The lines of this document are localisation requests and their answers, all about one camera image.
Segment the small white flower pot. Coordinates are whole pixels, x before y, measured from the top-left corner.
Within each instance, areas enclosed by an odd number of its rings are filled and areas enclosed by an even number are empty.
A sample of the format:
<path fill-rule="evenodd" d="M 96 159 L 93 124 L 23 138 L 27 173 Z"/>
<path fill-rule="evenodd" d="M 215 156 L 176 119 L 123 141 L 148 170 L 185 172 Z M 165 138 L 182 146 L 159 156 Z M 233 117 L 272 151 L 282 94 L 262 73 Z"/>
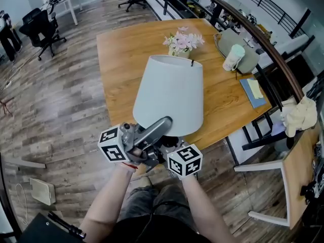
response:
<path fill-rule="evenodd" d="M 188 59 L 193 49 L 197 49 L 205 43 L 203 36 L 189 33 L 188 27 L 178 27 L 175 35 L 165 36 L 164 46 L 168 47 L 168 55 Z"/>

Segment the person's left forearm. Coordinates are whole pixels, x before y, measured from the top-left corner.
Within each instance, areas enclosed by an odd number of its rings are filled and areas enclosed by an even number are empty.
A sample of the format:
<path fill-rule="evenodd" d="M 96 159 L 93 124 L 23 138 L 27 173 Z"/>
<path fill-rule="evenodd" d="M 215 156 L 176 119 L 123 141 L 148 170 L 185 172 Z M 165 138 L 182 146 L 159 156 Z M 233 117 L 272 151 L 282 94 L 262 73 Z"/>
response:
<path fill-rule="evenodd" d="M 112 232 L 122 208 L 124 197 L 137 166 L 119 163 L 100 190 L 83 219 L 80 229 L 86 243 L 100 243 Z"/>

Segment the wooden table with white frame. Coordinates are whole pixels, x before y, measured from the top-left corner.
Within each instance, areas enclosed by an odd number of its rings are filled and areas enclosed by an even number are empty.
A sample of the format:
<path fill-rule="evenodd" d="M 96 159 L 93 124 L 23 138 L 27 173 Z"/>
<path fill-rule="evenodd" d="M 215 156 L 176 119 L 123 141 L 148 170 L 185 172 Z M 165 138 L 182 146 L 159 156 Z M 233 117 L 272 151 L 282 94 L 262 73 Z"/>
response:
<path fill-rule="evenodd" d="M 298 142 L 289 154 L 280 160 L 265 163 L 240 165 L 234 168 L 236 172 L 266 171 L 279 169 L 282 174 L 285 188 L 287 217 L 279 218 L 254 211 L 248 215 L 252 218 L 290 229 L 298 223 L 307 208 L 306 199 L 300 195 L 302 186 L 308 185 L 313 179 L 312 162 L 314 159 L 313 147 L 319 141 L 320 124 L 303 132 Z"/>

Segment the black metal tube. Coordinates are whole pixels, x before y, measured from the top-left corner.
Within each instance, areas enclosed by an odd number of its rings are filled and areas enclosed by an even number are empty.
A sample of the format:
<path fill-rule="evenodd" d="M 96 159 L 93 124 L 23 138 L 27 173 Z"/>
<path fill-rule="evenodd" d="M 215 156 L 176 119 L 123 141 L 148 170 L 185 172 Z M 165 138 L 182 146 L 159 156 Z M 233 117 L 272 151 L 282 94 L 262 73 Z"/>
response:
<path fill-rule="evenodd" d="M 74 237 L 80 239 L 81 241 L 83 241 L 86 238 L 87 235 L 86 233 L 84 233 L 81 229 L 77 228 L 76 226 L 68 224 L 67 222 L 62 220 L 59 216 L 57 216 L 54 212 L 49 211 L 48 217 L 55 223 L 65 228 L 70 235 L 73 235 Z"/>

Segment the person's black shirt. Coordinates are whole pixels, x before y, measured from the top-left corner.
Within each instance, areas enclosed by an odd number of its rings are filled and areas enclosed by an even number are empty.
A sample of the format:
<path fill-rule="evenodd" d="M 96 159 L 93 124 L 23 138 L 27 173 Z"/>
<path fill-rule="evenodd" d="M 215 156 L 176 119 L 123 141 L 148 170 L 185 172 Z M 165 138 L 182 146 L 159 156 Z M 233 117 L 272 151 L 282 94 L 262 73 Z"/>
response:
<path fill-rule="evenodd" d="M 100 243 L 211 243 L 183 222 L 164 215 L 128 218 L 116 223 Z"/>

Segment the black case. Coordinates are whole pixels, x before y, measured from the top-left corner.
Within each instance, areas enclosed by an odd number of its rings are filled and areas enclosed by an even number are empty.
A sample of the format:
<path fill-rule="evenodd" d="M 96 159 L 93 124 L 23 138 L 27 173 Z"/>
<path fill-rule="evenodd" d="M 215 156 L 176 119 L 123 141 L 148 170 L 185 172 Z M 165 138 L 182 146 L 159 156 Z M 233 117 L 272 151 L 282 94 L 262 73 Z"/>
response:
<path fill-rule="evenodd" d="M 69 232 L 52 221 L 49 217 L 38 213 L 22 232 L 17 243 L 85 243 L 84 240 L 70 235 Z"/>

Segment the grey bag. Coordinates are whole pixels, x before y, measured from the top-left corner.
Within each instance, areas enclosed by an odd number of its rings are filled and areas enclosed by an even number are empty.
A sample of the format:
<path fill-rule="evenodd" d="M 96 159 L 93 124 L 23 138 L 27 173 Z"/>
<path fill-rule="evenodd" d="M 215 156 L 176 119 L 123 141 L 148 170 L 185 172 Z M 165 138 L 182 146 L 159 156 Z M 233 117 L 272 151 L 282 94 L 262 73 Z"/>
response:
<path fill-rule="evenodd" d="M 260 56 L 253 50 L 244 39 L 232 29 L 227 29 L 214 35 L 215 45 L 224 59 L 229 54 L 234 44 L 239 44 L 245 49 L 245 56 L 239 62 L 236 70 L 242 74 L 251 73 L 257 66 Z"/>

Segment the person's right forearm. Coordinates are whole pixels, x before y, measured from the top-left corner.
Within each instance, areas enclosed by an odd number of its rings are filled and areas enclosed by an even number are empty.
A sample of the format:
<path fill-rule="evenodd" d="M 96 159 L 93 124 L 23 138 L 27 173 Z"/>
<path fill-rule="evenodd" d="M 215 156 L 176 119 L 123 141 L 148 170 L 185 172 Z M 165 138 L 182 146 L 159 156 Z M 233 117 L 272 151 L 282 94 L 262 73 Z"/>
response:
<path fill-rule="evenodd" d="M 190 211 L 200 235 L 212 243 L 237 243 L 222 215 L 200 186 L 194 175 L 182 179 Z"/>

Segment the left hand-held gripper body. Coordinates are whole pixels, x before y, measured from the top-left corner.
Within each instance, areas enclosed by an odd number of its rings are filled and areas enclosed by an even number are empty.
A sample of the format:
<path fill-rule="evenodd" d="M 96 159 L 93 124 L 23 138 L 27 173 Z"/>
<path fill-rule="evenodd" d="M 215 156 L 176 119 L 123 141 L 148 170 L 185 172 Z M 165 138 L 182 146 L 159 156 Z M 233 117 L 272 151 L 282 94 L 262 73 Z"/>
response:
<path fill-rule="evenodd" d="M 103 131 L 99 137 L 98 147 L 109 162 L 127 164 L 131 164 L 127 152 L 137 147 L 147 154 L 147 160 L 143 164 L 149 172 L 163 162 L 163 153 L 158 141 L 151 146 L 134 146 L 135 125 L 122 123 Z"/>

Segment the white tumbler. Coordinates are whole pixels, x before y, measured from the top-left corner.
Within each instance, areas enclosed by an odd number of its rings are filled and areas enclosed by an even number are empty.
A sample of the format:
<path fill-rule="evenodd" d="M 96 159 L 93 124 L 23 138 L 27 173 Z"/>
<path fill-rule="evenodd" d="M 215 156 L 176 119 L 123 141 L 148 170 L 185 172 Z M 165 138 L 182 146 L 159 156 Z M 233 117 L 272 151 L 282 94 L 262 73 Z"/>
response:
<path fill-rule="evenodd" d="M 241 59 L 245 56 L 245 49 L 243 46 L 239 44 L 234 44 L 227 57 L 225 58 L 225 61 L 223 63 L 223 69 L 226 71 L 234 71 L 236 70 L 239 62 Z"/>

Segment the black device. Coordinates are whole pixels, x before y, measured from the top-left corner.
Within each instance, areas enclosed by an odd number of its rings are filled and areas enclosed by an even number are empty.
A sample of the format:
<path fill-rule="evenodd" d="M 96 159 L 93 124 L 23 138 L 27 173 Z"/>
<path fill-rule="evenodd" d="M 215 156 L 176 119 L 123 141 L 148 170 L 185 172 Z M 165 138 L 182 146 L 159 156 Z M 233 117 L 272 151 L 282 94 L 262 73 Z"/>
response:
<path fill-rule="evenodd" d="M 310 182 L 307 186 L 302 186 L 300 195 L 305 197 L 305 203 L 308 205 L 311 201 L 319 198 L 320 194 L 324 190 L 324 176 L 317 181 Z"/>

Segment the yellow sticky note pad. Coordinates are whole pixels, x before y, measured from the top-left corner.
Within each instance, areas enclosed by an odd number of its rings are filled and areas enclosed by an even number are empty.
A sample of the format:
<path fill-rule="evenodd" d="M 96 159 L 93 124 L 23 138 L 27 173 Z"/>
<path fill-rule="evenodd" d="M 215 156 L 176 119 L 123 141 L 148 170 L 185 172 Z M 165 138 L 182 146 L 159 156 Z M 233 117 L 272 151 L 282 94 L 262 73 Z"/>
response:
<path fill-rule="evenodd" d="M 247 82 L 255 99 L 264 98 L 257 80 L 249 78 Z"/>

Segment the blue notebook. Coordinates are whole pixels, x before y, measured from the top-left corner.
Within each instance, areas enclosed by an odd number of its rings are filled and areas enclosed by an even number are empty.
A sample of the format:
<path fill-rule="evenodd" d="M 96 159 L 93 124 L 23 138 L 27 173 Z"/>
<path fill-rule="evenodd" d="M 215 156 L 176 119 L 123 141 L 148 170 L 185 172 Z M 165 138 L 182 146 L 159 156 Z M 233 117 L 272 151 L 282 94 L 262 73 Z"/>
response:
<path fill-rule="evenodd" d="M 254 109 L 266 104 L 266 100 L 264 98 L 255 98 L 254 97 L 251 87 L 248 84 L 248 78 L 240 79 L 239 82 L 240 82 L 242 88 L 244 89 L 244 91 L 245 91 L 245 93 L 246 93 L 246 95 Z"/>

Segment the wooden desk top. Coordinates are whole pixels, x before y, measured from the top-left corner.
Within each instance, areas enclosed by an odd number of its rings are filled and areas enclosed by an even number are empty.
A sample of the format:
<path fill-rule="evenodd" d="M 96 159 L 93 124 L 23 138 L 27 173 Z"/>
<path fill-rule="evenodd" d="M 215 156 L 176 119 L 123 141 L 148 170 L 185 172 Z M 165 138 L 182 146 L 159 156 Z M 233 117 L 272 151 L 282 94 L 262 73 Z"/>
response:
<path fill-rule="evenodd" d="M 223 57 L 214 43 L 217 33 L 205 19 L 154 21 L 111 30 L 97 36 L 97 49 L 106 105 L 112 125 L 132 122 L 133 107 L 150 55 L 164 54 L 163 37 L 187 27 L 201 34 L 204 45 L 191 58 L 203 66 L 204 123 L 186 141 L 199 149 L 227 137 L 271 108 L 254 108 L 234 72 L 223 69 Z"/>

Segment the white shade table lamp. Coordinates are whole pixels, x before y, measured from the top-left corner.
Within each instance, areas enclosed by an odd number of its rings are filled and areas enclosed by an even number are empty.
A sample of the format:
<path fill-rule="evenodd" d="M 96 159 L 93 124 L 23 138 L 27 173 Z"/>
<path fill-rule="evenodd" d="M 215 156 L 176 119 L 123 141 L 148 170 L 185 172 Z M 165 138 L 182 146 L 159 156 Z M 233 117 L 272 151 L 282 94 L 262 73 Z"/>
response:
<path fill-rule="evenodd" d="M 134 120 L 144 128 L 163 117 L 172 125 L 166 136 L 189 135 L 204 122 L 203 65 L 197 61 L 168 55 L 148 58 L 133 107 Z"/>

